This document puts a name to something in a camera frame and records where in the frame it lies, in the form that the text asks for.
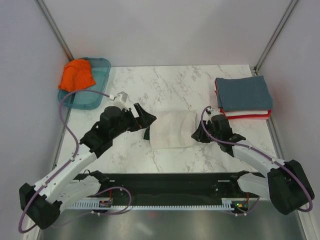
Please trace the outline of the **white and green t shirt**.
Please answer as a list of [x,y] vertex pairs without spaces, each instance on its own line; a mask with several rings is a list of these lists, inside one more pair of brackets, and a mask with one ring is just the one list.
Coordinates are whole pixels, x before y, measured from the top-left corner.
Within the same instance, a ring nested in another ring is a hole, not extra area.
[[153,111],[156,116],[150,128],[150,146],[154,150],[189,148],[196,144],[192,134],[197,129],[197,114],[194,111]]

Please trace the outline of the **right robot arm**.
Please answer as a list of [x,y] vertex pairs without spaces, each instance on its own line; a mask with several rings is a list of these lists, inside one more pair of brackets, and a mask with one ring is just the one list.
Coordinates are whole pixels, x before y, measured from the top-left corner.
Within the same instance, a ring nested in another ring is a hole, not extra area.
[[296,160],[284,161],[272,157],[252,145],[244,136],[234,133],[224,115],[214,115],[210,120],[201,120],[197,130],[191,135],[197,142],[217,142],[220,149],[237,158],[262,176],[241,171],[235,181],[229,184],[229,191],[235,197],[252,193],[271,201],[283,215],[295,210],[309,212],[313,209],[314,191],[302,168]]

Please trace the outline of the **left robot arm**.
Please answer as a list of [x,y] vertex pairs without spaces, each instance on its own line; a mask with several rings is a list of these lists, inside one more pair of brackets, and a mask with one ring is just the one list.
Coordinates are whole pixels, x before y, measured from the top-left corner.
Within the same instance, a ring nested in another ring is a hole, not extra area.
[[131,108],[116,105],[106,107],[99,121],[80,140],[76,140],[71,157],[33,185],[25,183],[20,187],[19,202],[23,211],[18,224],[20,233],[25,232],[22,229],[25,216],[34,222],[35,227],[45,230],[78,200],[94,194],[104,197],[109,193],[110,185],[103,180],[103,174],[99,171],[77,183],[71,181],[111,148],[115,138],[125,132],[147,129],[156,121],[156,116],[146,112],[139,103],[133,106],[137,117]]

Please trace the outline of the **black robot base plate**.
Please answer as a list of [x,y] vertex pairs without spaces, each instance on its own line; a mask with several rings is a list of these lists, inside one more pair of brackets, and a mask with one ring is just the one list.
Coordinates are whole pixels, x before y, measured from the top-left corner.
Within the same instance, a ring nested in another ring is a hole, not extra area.
[[80,181],[88,176],[97,177],[101,183],[99,198],[111,197],[127,200],[156,199],[181,201],[183,198],[208,201],[210,198],[256,198],[236,185],[237,173],[101,173],[78,174]]

